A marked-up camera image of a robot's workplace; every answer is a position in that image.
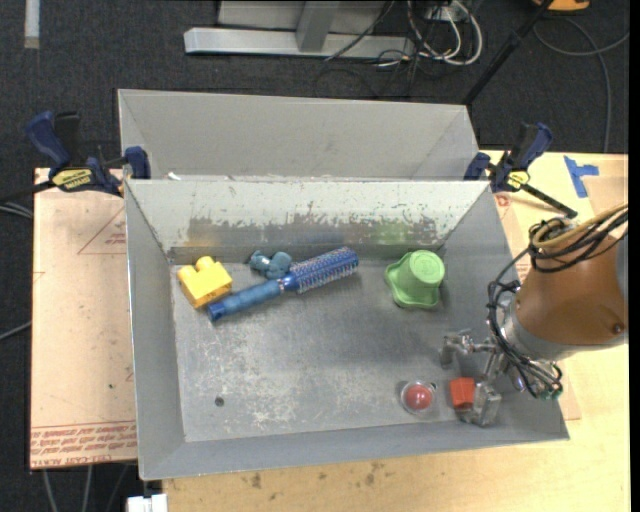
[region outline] hair brush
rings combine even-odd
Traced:
[[[353,249],[341,247],[291,265],[280,279],[273,279],[234,293],[207,306],[212,322],[274,299],[286,291],[299,294],[319,288],[356,271],[358,256]]]

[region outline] green plastic cup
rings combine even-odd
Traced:
[[[384,272],[394,302],[402,308],[432,308],[440,301],[444,263],[431,251],[408,252]]]

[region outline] clamp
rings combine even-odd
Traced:
[[[544,124],[522,123],[516,143],[502,154],[498,164],[492,164],[489,155],[480,152],[467,167],[464,179],[478,180],[488,170],[493,193],[524,190],[573,219],[578,212],[528,183],[529,166],[549,148],[552,141],[551,130]]]
[[[80,117],[74,112],[61,113],[54,117],[50,111],[42,112],[31,119],[25,133],[40,153],[53,160],[48,181],[0,198],[0,203],[16,197],[33,194],[58,187],[64,192],[94,190],[122,196],[122,181],[109,172],[113,165],[129,164],[128,177],[149,179],[151,167],[146,152],[140,146],[129,147],[123,156],[105,162],[102,158],[89,157],[83,165],[72,165],[77,160]]]

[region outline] metal base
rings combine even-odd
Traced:
[[[187,54],[288,55],[292,57],[330,57],[350,44],[357,36],[328,34],[321,50],[300,51],[295,32],[228,28],[192,28],[184,34]],[[365,36],[342,57],[376,59],[398,58],[392,50],[411,53],[413,44],[404,37]]]
[[[402,190],[407,185],[412,193]],[[447,190],[452,185],[457,196]],[[460,325],[485,331],[484,284],[510,258],[488,189],[462,218],[455,214],[465,197],[477,197],[478,185],[307,180],[295,184],[297,193],[281,194],[272,190],[279,188],[276,183],[240,177],[226,184],[215,178],[129,180],[127,243],[142,478],[566,438],[557,403],[521,395],[509,382],[496,382],[502,405],[491,428],[459,421],[449,405],[448,381],[479,376],[485,361],[461,358],[443,369],[442,336]],[[450,204],[429,199],[422,204],[412,194],[447,198]],[[270,203],[270,197],[277,201]],[[380,198],[398,207],[381,205]],[[245,212],[245,224],[252,223],[256,217],[247,204],[260,205],[263,228],[243,229],[233,216],[232,210]],[[300,225],[295,215],[284,223],[272,216],[307,212],[309,205],[320,216],[311,213]],[[405,229],[413,225],[415,210],[424,214],[422,231],[431,231],[433,219],[449,219],[443,228],[449,233],[446,241],[433,247],[447,276],[441,303],[429,311],[397,307],[383,278],[386,265],[408,244],[424,247],[413,228]],[[325,221],[342,211],[349,223]],[[378,221],[380,211],[384,223]],[[170,254],[186,251],[196,260],[215,256],[240,290],[261,278],[234,255],[243,244],[252,244],[240,251],[248,256],[276,239],[298,261],[308,256],[309,243],[318,253],[326,252],[325,241],[348,243],[361,257],[360,266],[340,282],[301,296],[285,294],[216,325],[178,290],[177,263]],[[390,251],[393,257],[387,259]],[[272,247],[265,252],[272,253]],[[415,379],[437,386],[428,418],[412,416],[399,401],[402,386]]]

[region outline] blue clamp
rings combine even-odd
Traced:
[[[79,117],[74,115],[72,122],[76,124],[66,123],[67,127],[72,126],[70,130],[66,130],[66,132],[73,132],[66,133],[70,138],[76,135]],[[111,162],[103,163],[97,158],[89,157],[84,165],[70,166],[74,155],[67,151],[65,144],[58,136],[54,115],[50,111],[42,112],[31,119],[25,127],[25,133],[38,151],[53,159],[55,165],[49,169],[49,183],[50,186],[56,186],[64,192],[94,190],[120,196],[122,181],[109,172],[109,165],[115,163],[129,163],[133,178],[149,179],[151,177],[147,155],[140,146],[127,148],[123,157]]]
[[[503,153],[498,164],[491,164],[486,153],[478,153],[467,167],[464,179],[478,180],[489,169],[493,193],[515,192],[518,188],[509,184],[509,175],[516,171],[526,172],[531,163],[549,148],[552,141],[551,130],[543,123],[522,123],[516,144]]]

